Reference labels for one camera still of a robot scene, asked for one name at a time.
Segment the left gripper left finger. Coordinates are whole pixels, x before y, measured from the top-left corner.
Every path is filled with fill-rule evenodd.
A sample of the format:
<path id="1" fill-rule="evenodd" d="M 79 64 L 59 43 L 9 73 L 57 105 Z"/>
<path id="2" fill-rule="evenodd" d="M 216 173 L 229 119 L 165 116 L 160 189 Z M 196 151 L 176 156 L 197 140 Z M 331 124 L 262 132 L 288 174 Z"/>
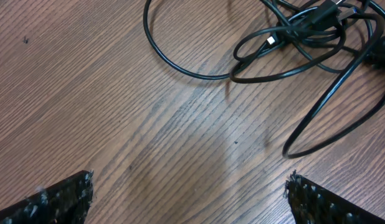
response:
<path id="1" fill-rule="evenodd" d="M 0 224 L 84 224 L 93 199 L 93 172 L 81 170 L 0 210 Z"/>

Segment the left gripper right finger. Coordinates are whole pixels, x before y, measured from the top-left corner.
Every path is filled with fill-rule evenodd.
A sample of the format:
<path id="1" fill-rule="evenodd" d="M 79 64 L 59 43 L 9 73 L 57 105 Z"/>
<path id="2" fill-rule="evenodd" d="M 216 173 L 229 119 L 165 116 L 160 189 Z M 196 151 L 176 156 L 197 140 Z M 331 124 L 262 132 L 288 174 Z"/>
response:
<path id="1" fill-rule="evenodd" d="M 295 223 L 385 224 L 385 220 L 293 172 L 285 183 Z"/>

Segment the black cable long tail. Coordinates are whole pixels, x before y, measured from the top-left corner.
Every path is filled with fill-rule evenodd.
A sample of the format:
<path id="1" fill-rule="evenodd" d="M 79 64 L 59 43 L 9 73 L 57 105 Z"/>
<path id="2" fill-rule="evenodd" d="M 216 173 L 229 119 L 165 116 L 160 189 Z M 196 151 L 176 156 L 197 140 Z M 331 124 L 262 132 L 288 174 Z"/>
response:
<path id="1" fill-rule="evenodd" d="M 171 62 L 210 77 L 237 64 L 233 51 L 245 36 L 277 23 L 262 1 L 140 1 L 140 13 Z"/>

